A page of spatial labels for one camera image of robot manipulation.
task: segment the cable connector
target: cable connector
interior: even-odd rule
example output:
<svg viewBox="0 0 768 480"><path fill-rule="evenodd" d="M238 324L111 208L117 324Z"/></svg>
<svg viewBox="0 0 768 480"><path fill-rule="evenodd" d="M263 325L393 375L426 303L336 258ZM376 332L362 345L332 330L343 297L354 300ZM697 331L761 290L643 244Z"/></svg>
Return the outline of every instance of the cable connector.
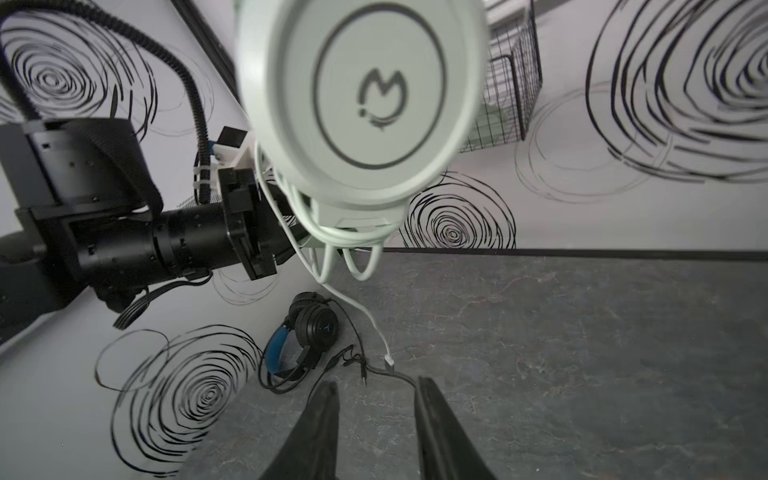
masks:
<svg viewBox="0 0 768 480"><path fill-rule="evenodd" d="M339 357L336 355L332 356L331 359L328 360L328 364L326 365L325 371L327 372L328 370L331 370L333 367L335 367L338 364L339 364Z"/></svg>
<svg viewBox="0 0 768 480"><path fill-rule="evenodd" d="M386 367L388 372L394 372L395 371L395 360L392 358L391 355L388 353L384 355L384 366Z"/></svg>

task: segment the black cable hose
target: black cable hose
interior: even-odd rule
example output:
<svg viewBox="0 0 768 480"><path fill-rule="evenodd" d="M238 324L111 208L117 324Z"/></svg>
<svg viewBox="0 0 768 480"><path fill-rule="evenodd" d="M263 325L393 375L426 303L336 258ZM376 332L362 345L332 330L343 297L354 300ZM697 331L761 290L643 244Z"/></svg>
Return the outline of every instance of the black cable hose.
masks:
<svg viewBox="0 0 768 480"><path fill-rule="evenodd" d="M157 43L152 38L149 38L142 31L137 30L131 25L123 22L117 17L109 15L108 13L85 5L73 0L4 0L0 2L0 28L11 15L22 12L25 10L43 10L50 12L61 12L76 17L83 18L89 22L95 23L102 28L111 30L114 33L125 37L127 40L142 47L147 52L151 53L163 63L168 65L171 70L176 72L184 84L184 90L187 92L187 96L190 100L190 107L192 109L192 116L194 117L195 131L197 132L197 159L195 160L195 167L198 165L207 167L210 166L210 151L208 148L208 128L205 123L205 112L203 105L200 102L200 94L197 92L197 86L195 86L192 75L187 70L181 61L170 53L165 47ZM17 108L22 113L22 116L27 120L39 120L40 114L37 108L29 100L29 97L25 93L24 87L16 78L11 69L11 65L8 63L8 58L5 56L5 47L0 39L0 49L3 51L3 55L0 55L0 82L5 87L8 95L16 104ZM210 170L200 170L201 180L210 180ZM200 196L198 199L200 204L208 204L210 202L210 185L200 185Z"/></svg>
<svg viewBox="0 0 768 480"><path fill-rule="evenodd" d="M387 372L386 370L380 370L380 369L374 368L371 365L366 365L366 369L371 373L375 373L376 375L391 376L394 379L401 379L402 381L407 382L413 388L416 388L415 380L412 379L410 376L407 376L405 373Z"/></svg>
<svg viewBox="0 0 768 480"><path fill-rule="evenodd" d="M174 288L178 288L179 286L201 286L205 285L206 283L210 282L210 279L214 278L214 275L211 273L208 275L205 279L197 282L190 282L187 280L176 280L175 282L166 283L165 285L150 291L147 291L147 294L142 296L139 299L134 300L131 305L129 305L123 312L118 315L118 318L114 321L112 326L118 330L125 330L133 322L136 321L136 319L141 316L142 313L149 307L149 304L152 302L152 300L157 299L160 295L163 295L166 292L169 292L173 290Z"/></svg>

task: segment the wire basket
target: wire basket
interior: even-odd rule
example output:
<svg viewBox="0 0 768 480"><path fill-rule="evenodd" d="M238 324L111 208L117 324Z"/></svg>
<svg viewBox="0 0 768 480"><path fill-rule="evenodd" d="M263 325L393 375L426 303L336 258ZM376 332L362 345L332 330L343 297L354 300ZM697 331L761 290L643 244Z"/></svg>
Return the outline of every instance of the wire basket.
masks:
<svg viewBox="0 0 768 480"><path fill-rule="evenodd" d="M483 99L461 152L525 140L542 83L533 0L524 13L491 30L488 50Z"/></svg>

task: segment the black cable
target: black cable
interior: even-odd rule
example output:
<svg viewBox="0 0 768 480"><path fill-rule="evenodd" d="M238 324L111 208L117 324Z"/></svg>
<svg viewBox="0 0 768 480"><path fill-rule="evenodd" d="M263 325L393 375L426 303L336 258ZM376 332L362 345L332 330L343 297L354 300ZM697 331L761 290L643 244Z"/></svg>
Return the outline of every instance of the black cable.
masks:
<svg viewBox="0 0 768 480"><path fill-rule="evenodd" d="M175 71L179 76L190 100L195 130L197 132L197 158L195 159L194 166L210 166L208 129L205 122L205 111L200 102L200 94L197 92L194 79L187 70L187 67L185 67L184 64L165 47L119 18L109 15L98 8L93 8L81 2L73 2L72 0L4 0L3 2L0 2L0 28L2 28L3 23L5 23L5 20L7 20L8 17L24 10L61 12L83 18L84 20L95 23L102 28L106 28L107 30L111 30L118 35L125 37L128 41L142 47L144 50L168 65L168 67ZM5 47L3 46L2 41L0 41L0 50L5 52ZM40 119L40 113L29 100L24 87L14 75L11 65L8 63L8 59L5 55L0 55L0 83L5 87L8 95L16 104L25 120L30 121ZM210 170L201 169L200 179L210 180ZM208 204L210 202L209 184L200 185L199 202L201 204Z"/></svg>
<svg viewBox="0 0 768 480"><path fill-rule="evenodd" d="M263 388L265 388L267 390L270 390L275 395L282 395L284 393L288 393L291 390L295 389L297 386L299 386L299 384L310 373L310 369L304 369L304 372L301 374L301 377L299 377L296 380L291 380L291 378L293 378L293 374L296 373L298 368L300 368L299 365L296 365L295 367L293 367L293 369L290 371L290 373L284 379L280 380L278 383L272 383L272 374L269 371L267 371L266 372L266 382L264 382L264 379L261 377L261 369L262 369L262 366L264 365L264 356L265 355L264 355L264 352L261 349L259 349L259 354L260 354L259 365L258 365L258 367L259 367L259 369L258 369L259 385L261 385ZM286 388L281 389L280 387L283 386L284 384L286 384L287 382L293 382L293 383L291 385L287 386Z"/></svg>
<svg viewBox="0 0 768 480"><path fill-rule="evenodd" d="M344 357L344 354L349 352L351 353L355 349L354 345L350 345L345 347L344 349L340 350L336 355L332 356L330 360L328 360L328 363L326 364L326 368L323 369L323 371L320 373L320 375L317 377L317 380L312 384L312 388L310 389L309 395L306 396L306 403L310 402L310 399L312 398L312 393L315 391L315 388L317 387L317 384L320 383L320 380L323 378L323 375L326 374L326 372L329 372L333 367L339 364L339 359ZM355 358L355 356L359 356L360 354L357 353L354 356L350 356L350 359L345 359L344 365L349 365L349 362L352 361L352 359Z"/></svg>
<svg viewBox="0 0 768 480"><path fill-rule="evenodd" d="M368 385L368 359L366 358L366 348L362 345L362 338L360 338L360 334L357 331L357 327L355 327L355 324L352 322L352 317L349 316L349 314L346 312L344 307L341 303L339 303L338 300L335 299L328 299L326 300L327 303L334 302L336 306L338 306L342 312L344 312L344 316L346 317L346 321L349 322L350 326L352 327L352 330L355 331L355 336L357 337L357 343L360 345L360 377L362 378L362 382L366 385Z"/></svg>
<svg viewBox="0 0 768 480"><path fill-rule="evenodd" d="M379 370L377 368L372 367L371 365L366 365L366 369L368 369L369 372L375 373L376 375L381 376L391 376L395 379L401 379L404 382L407 382L412 386L413 388L416 388L416 382L411 377L407 376L405 373L400 372L387 372L386 370Z"/></svg>
<svg viewBox="0 0 768 480"><path fill-rule="evenodd" d="M163 293L168 292L169 290L173 290L174 288L178 286L200 286L205 285L206 283L210 282L210 279L214 278L213 272L206 277L205 280L202 280L200 282L189 282L186 280L177 280L175 282L166 283L165 285L158 287L155 290L147 291L147 294L142 296L138 300L134 300L131 305L129 305L123 312L118 315L118 319L114 321L112 326L118 330L125 330L133 322L136 321L136 319L144 313L144 311L149 307L149 304L152 302L152 300L155 300Z"/></svg>

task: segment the white cable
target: white cable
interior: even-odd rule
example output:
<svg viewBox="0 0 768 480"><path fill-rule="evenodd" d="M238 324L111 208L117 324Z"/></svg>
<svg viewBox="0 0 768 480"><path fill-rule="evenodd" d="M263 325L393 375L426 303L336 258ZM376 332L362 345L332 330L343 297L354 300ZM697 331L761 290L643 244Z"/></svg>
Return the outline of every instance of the white cable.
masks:
<svg viewBox="0 0 768 480"><path fill-rule="evenodd" d="M371 257L368 260L368 265L366 265L366 269L362 273L360 273L360 270L357 269L357 265L355 265L355 260L352 258L352 254L349 252L349 249L345 248L342 250L342 253L344 255L344 261L346 262L346 268L349 270L352 276L362 282L363 280L368 280L373 275L373 272L379 265L379 260L381 260L383 251L384 246L381 243L373 246L371 249Z"/></svg>
<svg viewBox="0 0 768 480"><path fill-rule="evenodd" d="M299 222L301 222L310 235L323 243L329 243L339 248L357 248L368 245L372 246L378 243L383 245L384 240L388 239L399 228L399 225L385 225L367 232L356 232L318 225L312 218L312 214L304 202L301 192L289 183L280 172L275 171L275 180L277 186L280 187L288 198L293 214L296 215Z"/></svg>
<svg viewBox="0 0 768 480"><path fill-rule="evenodd" d="M384 348L386 350L386 354L384 355L384 360L390 366L394 366L395 365L395 360L392 358L392 354L389 351L389 344L387 343L386 338L384 337L384 334L379 329L379 324L376 323L376 319L373 318L373 314L367 308L365 308L364 305L362 305L361 303L356 302L352 298L348 297L347 295L344 295L343 293L341 293L340 291L336 290L335 288L333 288L332 286L330 286L328 284L328 276L330 275L330 270L333 268L333 263L335 262L335 259L336 259L336 256L333 255L333 253L335 252L336 248L332 244L328 244L326 242L326 249L325 249L326 252L325 252L325 255L323 257L324 261L323 261L323 270L322 271L319 271L319 268L317 266L317 262L316 262L316 259L315 259L314 249L310 249L310 259L311 259L311 262L312 262L312 263L310 263L310 260L308 260L304 256L304 253L301 251L301 247L299 246L298 242L296 242L296 238L293 236L293 232L290 230L290 227L288 226L288 223L286 223L285 219L283 218L283 214L280 212L280 209L277 206L277 202L275 201L274 197L272 196L272 192L270 192L270 189L269 189L269 187L266 184L266 180L264 179L264 169L263 169L263 164L262 164L262 156L260 154L256 154L255 157L256 158L254 159L254 161L256 163L256 176L257 176L257 179L259 181L259 185L261 186L261 191L264 194L264 197L266 198L267 203L272 208L272 211L275 213L275 217L277 217L278 223L280 223L280 226L283 228L283 231L285 232L286 237L288 237L288 241L290 242L290 244L293 247L294 251L296 251L296 255L301 260L301 263L304 264L305 268L312 274L312 276L315 278L317 283L319 283L321 286L323 286L323 288L325 288L326 290L331 292L331 294L338 296L341 300L347 302L349 305L354 306L355 308L357 308L358 310L360 310L361 312L365 313L368 316L368 318L371 321L371 325L373 325L373 328L376 330L376 332L379 334L379 336L381 337L382 341L384 342ZM283 190L283 192L285 192L283 187L280 185L281 182L285 183L285 180L282 178L282 176L276 170L275 170L275 178L279 179L278 182L277 182L278 187L280 187L280 189ZM303 221L301 220L301 217L299 215L296 215L296 217L299 218L299 222L301 222L302 225L306 228L306 225L304 225ZM376 255L376 258L374 258L374 254L373 254L373 250L372 250L371 259L369 260L369 265L366 267L366 270L362 274L360 274L359 270L357 270L357 267L355 267L355 271L360 276L368 275L368 277L370 277L370 274L372 273L373 269L376 268L376 263L378 263L380 257L381 257L381 252L379 251L379 253ZM376 263L373 264L373 268L370 268L371 267L371 263L374 260L375 260Z"/></svg>

